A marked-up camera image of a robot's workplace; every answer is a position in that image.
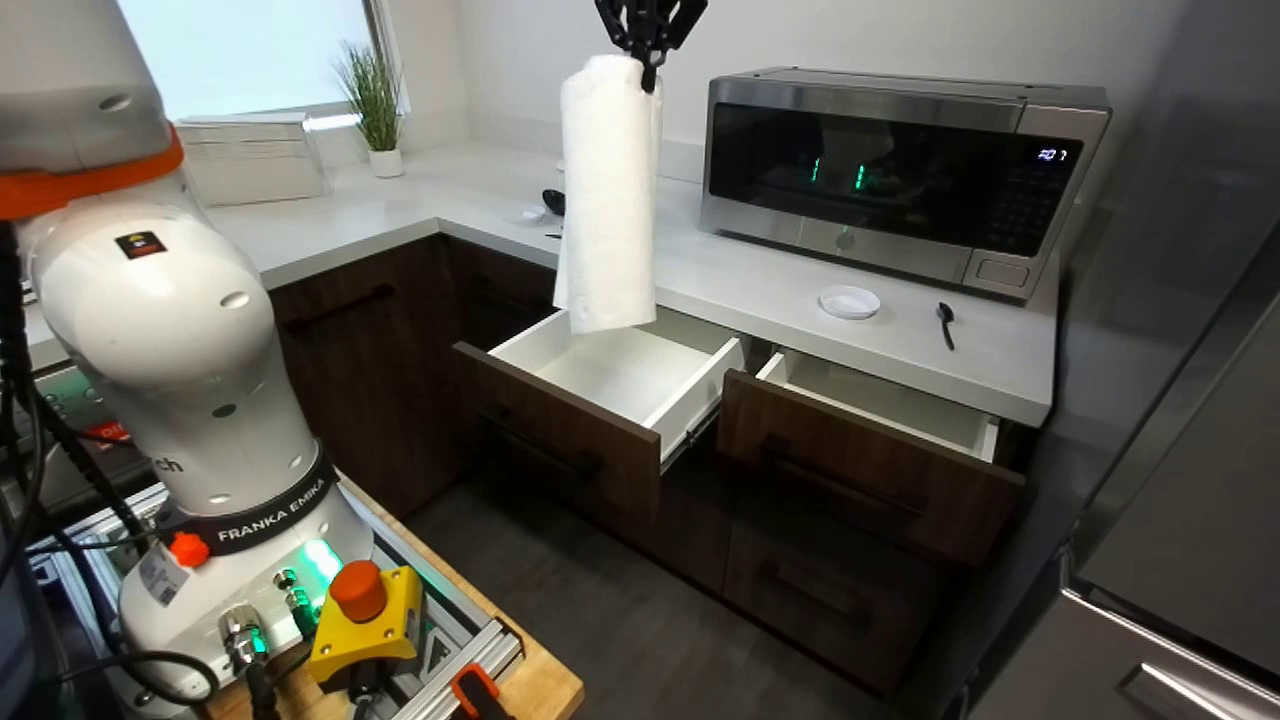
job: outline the white countertop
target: white countertop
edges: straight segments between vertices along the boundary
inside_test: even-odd
[[[416,154],[402,181],[366,166],[329,181],[317,198],[207,209],[207,223],[252,257],[268,286],[376,257],[437,233],[555,266],[560,245],[539,209],[554,158],[510,149],[443,149]],[[766,245],[699,233],[694,182],[659,187],[657,299],[663,307],[787,345],[933,394],[1039,429],[1053,403],[1056,317]],[[872,286],[872,319],[817,307],[832,282]],[[943,348],[938,303],[955,307],[955,350]],[[29,313],[33,365],[63,350]]]

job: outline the open drawer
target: open drawer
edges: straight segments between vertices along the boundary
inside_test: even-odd
[[[724,383],[722,450],[817,484],[865,529],[980,562],[1016,513],[1000,418],[830,358],[778,350]]]
[[[659,470],[722,403],[724,373],[746,368],[734,332],[679,313],[588,337],[555,313],[494,350],[457,350],[482,418],[620,520],[654,520]]]

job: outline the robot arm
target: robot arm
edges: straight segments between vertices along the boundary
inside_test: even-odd
[[[644,91],[654,91],[657,69],[684,42],[703,7],[709,0],[596,0],[607,40],[644,62]]]

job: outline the yellow object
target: yellow object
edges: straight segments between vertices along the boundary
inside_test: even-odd
[[[389,567],[383,588],[389,588],[389,606],[370,623],[353,623],[349,612],[331,596],[323,596],[321,628],[308,658],[308,673],[317,682],[331,680],[349,662],[414,658],[420,651],[416,628],[420,628],[425,582],[416,580],[414,567]]]

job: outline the microwave display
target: microwave display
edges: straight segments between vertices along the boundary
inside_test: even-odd
[[[832,223],[1037,257],[1079,140],[713,107],[709,192]]]

